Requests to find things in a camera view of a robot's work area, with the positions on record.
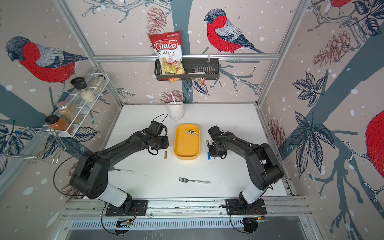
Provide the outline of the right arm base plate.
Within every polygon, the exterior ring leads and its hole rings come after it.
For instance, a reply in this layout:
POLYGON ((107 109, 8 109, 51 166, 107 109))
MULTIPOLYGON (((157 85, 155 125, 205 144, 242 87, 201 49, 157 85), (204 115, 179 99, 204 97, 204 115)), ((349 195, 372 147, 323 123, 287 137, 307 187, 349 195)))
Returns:
POLYGON ((263 199, 258 199, 252 204, 248 204, 241 199, 226 199, 225 208, 227 215, 266 215, 266 205, 263 199))

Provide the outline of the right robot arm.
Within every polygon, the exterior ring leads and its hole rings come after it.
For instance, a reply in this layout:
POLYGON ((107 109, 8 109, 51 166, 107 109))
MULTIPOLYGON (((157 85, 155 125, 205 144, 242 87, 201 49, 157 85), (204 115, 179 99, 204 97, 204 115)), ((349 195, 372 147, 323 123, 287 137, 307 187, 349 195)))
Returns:
POLYGON ((239 204, 243 211, 255 209, 267 188, 285 175, 271 146, 267 143, 258 145, 247 142, 231 132, 222 131, 218 126, 209 128, 208 133, 211 137, 208 145, 211 157, 225 159, 230 151, 246 161, 251 182, 240 192, 239 204))

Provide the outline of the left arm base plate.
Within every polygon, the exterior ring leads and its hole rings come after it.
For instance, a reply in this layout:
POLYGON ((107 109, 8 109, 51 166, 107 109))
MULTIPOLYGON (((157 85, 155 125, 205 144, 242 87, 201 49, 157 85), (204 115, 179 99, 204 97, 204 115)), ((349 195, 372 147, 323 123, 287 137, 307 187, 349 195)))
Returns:
POLYGON ((120 207, 108 204, 106 210, 107 217, 123 217, 123 216, 145 216, 148 208, 148 200, 128 200, 120 207))

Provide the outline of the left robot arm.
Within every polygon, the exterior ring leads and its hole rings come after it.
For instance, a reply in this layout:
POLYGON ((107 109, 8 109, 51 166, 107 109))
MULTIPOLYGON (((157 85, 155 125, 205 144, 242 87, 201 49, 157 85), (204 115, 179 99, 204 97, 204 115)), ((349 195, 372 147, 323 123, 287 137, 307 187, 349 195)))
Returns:
POLYGON ((83 154, 70 179, 70 184, 89 199, 98 199, 125 213, 132 209, 132 196, 109 183, 109 171, 120 161, 142 150, 155 156, 169 147, 168 129, 151 121, 148 128, 137 131, 126 140, 98 152, 83 154))

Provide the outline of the yellow plastic storage tray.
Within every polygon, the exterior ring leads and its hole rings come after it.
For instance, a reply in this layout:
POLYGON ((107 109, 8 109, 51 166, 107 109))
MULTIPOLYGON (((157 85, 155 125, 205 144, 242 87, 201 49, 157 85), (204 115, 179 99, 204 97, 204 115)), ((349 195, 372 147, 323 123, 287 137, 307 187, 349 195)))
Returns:
POLYGON ((180 160, 195 160, 200 154, 200 128, 194 124, 179 125, 176 129, 174 154, 180 160), (185 131, 196 131, 198 136, 188 135, 185 131))

